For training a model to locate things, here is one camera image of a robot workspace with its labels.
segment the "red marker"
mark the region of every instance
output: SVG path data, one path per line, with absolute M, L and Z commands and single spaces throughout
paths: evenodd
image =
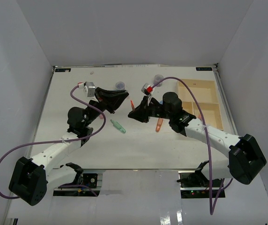
M 134 103 L 133 103 L 132 100 L 131 100 L 131 107 L 132 107 L 132 110 L 134 111 L 135 110 L 135 106 L 134 106 Z

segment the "orange marker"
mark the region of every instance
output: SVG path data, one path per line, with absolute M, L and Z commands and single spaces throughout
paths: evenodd
M 163 119 L 162 118 L 159 118 L 158 119 L 158 122 L 157 122 L 157 126 L 156 126 L 156 132 L 159 132 L 160 131 L 160 128 L 162 126 L 162 123 L 163 123 Z
M 203 122 L 203 119 L 201 118 L 201 115 L 199 114 L 198 119 L 200 119 Z
M 135 110 L 135 106 L 134 106 L 134 103 L 133 103 L 132 100 L 131 100 L 131 107 L 132 107 L 132 110 L 134 111 Z

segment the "wooden tray compartment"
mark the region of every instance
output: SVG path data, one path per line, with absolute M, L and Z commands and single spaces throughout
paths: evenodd
M 201 111 L 203 112 L 206 125 L 211 125 L 217 129 L 223 130 L 223 122 L 220 114 L 219 104 L 216 103 L 199 103 Z M 194 115 L 200 118 L 200 111 L 193 102 Z
M 190 114 L 194 113 L 192 102 L 182 102 L 182 107 L 186 112 Z
M 190 88 L 198 102 L 218 103 L 215 82 L 205 80 L 182 79 Z M 186 87 L 178 82 L 178 96 L 183 102 L 194 102 Z

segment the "small cup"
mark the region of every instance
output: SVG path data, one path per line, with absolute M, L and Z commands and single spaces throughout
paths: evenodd
M 117 82 L 116 84 L 115 84 L 115 88 L 117 89 L 117 90 L 124 90 L 125 89 L 125 83 L 123 83 L 123 82 Z
M 164 77 L 161 74 L 157 74 L 154 77 L 154 85 L 156 85 L 157 83 L 159 83 L 159 81 L 161 81 Z

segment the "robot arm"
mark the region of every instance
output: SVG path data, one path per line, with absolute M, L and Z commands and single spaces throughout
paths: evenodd
M 163 95 L 163 104 L 156 99 L 149 100 L 150 91 L 146 84 L 142 91 L 147 94 L 141 104 L 128 114 L 129 118 L 147 123 L 149 117 L 169 119 L 170 127 L 184 136 L 207 143 L 204 125 L 200 119 L 182 108 L 182 101 L 174 92 Z M 213 164 L 216 178 L 235 178 L 240 183 L 250 184 L 259 171 L 265 166 L 266 159 L 255 138 L 246 134 L 244 137 L 231 135 L 212 126 L 206 126 L 210 144 L 223 153 L 229 160 Z M 208 162 L 201 163 L 197 171 L 208 179 Z
M 115 113 L 129 93 L 126 90 L 109 91 L 95 88 L 92 82 L 82 84 L 87 97 L 96 98 L 89 104 L 100 111 Z M 47 188 L 55 188 L 66 183 L 81 184 L 83 169 L 68 163 L 53 170 L 66 156 L 81 148 L 88 140 L 79 139 L 92 134 L 89 125 L 100 115 L 92 108 L 73 107 L 68 111 L 69 128 L 61 137 L 62 142 L 55 143 L 30 159 L 20 158 L 15 165 L 9 189 L 30 205 L 36 205 L 46 194 Z

